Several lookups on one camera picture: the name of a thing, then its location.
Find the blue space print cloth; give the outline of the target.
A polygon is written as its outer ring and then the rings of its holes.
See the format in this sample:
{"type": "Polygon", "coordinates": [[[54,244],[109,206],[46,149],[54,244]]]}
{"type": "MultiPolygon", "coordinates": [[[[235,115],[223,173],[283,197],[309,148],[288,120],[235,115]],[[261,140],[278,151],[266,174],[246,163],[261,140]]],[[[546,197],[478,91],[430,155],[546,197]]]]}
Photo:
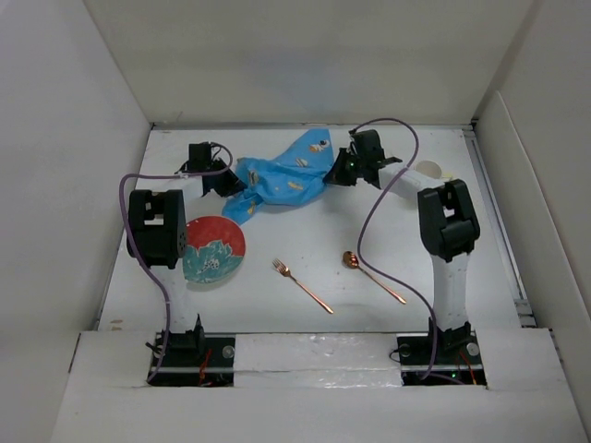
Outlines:
{"type": "Polygon", "coordinates": [[[301,207],[321,195],[333,167],[330,131],[310,129],[271,160],[245,157],[235,174],[246,189],[228,198],[222,215],[237,224],[250,220],[264,205],[301,207]]]}

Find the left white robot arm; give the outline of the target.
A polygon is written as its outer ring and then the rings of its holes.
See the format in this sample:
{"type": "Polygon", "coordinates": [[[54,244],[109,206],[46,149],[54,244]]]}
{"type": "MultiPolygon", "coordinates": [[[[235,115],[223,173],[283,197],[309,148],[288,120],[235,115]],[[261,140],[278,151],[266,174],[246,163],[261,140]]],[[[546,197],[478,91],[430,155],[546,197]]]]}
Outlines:
{"type": "Polygon", "coordinates": [[[172,301],[165,285],[151,271],[153,267],[174,269],[185,254],[187,234],[184,194],[180,189],[156,192],[149,189],[126,191],[131,179],[183,180],[218,178],[231,171],[232,152],[225,145],[207,141],[196,145],[197,154],[190,157],[174,174],[125,174],[118,185],[118,202],[126,233],[127,251],[163,295],[164,328],[162,343],[149,348],[163,358],[167,351],[172,315],[172,301]]]}

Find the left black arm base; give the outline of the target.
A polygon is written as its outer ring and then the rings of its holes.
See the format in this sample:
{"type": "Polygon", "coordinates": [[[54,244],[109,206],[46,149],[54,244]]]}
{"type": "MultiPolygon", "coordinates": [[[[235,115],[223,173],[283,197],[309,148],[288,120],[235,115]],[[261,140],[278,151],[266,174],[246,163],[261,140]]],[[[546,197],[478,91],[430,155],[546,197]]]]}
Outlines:
{"type": "Polygon", "coordinates": [[[206,335],[204,345],[187,334],[169,337],[163,363],[150,386],[228,388],[234,385],[235,336],[206,335]]]}

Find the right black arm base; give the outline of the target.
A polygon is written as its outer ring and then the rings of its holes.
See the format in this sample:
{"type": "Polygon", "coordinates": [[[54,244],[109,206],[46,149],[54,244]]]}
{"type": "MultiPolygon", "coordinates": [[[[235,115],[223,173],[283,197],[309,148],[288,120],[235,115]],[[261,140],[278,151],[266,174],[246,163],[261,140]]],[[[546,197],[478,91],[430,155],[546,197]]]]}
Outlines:
{"type": "Polygon", "coordinates": [[[396,337],[389,357],[400,365],[404,386],[486,386],[476,333],[469,322],[459,329],[396,337]]]}

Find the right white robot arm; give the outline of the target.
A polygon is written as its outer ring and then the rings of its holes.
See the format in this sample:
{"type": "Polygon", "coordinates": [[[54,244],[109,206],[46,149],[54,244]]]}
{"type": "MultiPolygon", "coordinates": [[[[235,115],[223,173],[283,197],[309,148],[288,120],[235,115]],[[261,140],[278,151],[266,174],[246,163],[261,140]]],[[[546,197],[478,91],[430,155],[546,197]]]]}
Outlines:
{"type": "Polygon", "coordinates": [[[467,184],[422,174],[396,157],[386,157],[374,129],[349,132],[324,183],[354,186],[358,179],[381,191],[416,202],[419,234],[433,269],[433,302],[428,304],[428,360],[446,364],[471,338],[466,312],[466,276],[480,225],[467,184]]]}

